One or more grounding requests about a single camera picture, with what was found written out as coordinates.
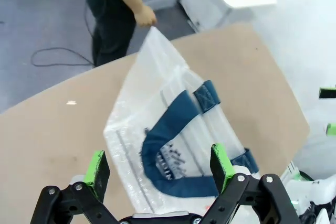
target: floor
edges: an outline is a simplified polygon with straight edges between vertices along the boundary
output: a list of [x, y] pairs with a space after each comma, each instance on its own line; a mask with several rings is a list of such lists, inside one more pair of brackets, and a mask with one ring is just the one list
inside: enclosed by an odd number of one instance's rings
[[[84, 0], [0, 0], [0, 113], [91, 69], [90, 66], [34, 67], [30, 63], [34, 51], [49, 47], [66, 47], [91, 60], [84, 8]], [[179, 7], [157, 11], [156, 15], [158, 29], [170, 40], [194, 32]], [[92, 29], [90, 12], [87, 17]], [[139, 50], [147, 32], [147, 28], [136, 29], [129, 53]], [[35, 62], [85, 61], [67, 51], [53, 50], [38, 54]]]

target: black pants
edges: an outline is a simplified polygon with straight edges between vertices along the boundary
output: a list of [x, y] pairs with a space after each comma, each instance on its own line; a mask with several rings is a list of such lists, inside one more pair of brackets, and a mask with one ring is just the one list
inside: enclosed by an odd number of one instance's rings
[[124, 57], [135, 29], [134, 15], [123, 0], [86, 0], [96, 27], [92, 38], [95, 66]]

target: blue strap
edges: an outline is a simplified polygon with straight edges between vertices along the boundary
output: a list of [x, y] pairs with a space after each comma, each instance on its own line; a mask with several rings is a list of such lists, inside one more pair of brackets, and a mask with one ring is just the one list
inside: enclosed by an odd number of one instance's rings
[[159, 191], [175, 197], [218, 196], [212, 176], [183, 177], [167, 179], [156, 166], [156, 156], [160, 148], [174, 139], [196, 116], [198, 110], [187, 91], [177, 96], [156, 123], [142, 145], [141, 158], [144, 173]]
[[249, 169], [249, 171], [253, 173], [259, 172], [258, 165], [252, 156], [252, 153], [249, 149], [245, 149], [245, 153], [241, 154], [240, 156], [234, 158], [231, 160], [232, 165], [240, 165], [240, 166], [245, 166]]
[[215, 105], [221, 103], [211, 81], [205, 81], [203, 85], [194, 92], [194, 95], [201, 106], [203, 114], [212, 109]]

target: silver bolt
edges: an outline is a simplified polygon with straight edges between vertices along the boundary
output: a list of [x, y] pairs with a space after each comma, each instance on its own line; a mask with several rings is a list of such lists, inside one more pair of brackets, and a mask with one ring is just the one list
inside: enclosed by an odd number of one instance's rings
[[199, 224], [199, 223], [200, 223], [200, 221], [201, 221], [201, 219], [200, 219], [200, 218], [196, 218], [196, 219], [194, 219], [194, 221], [193, 221], [193, 224]]
[[54, 194], [54, 193], [55, 193], [55, 189], [52, 188], [52, 189], [49, 190], [49, 194], [50, 194], [50, 195], [52, 195], [52, 194]]
[[82, 185], [77, 185], [77, 186], [75, 186], [75, 189], [77, 190], [77, 191], [79, 191], [79, 190], [82, 190]]
[[267, 181], [268, 183], [272, 183], [272, 182], [273, 182], [273, 178], [268, 176], [268, 177], [266, 178], [266, 181]]
[[238, 176], [238, 181], [242, 182], [245, 180], [245, 177], [243, 175]]

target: cardboard surface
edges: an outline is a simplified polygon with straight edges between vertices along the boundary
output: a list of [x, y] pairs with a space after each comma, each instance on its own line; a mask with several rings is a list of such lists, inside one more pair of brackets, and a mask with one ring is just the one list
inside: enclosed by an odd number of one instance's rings
[[[214, 82], [224, 113], [261, 172], [280, 175], [309, 129], [252, 27], [237, 24], [174, 45], [190, 68]], [[107, 149], [102, 132], [134, 57], [69, 79], [0, 116], [0, 223], [29, 223], [43, 187], [65, 188], [72, 176], [86, 172], [95, 150]], [[107, 156], [111, 176], [104, 203], [121, 219], [134, 210]]]

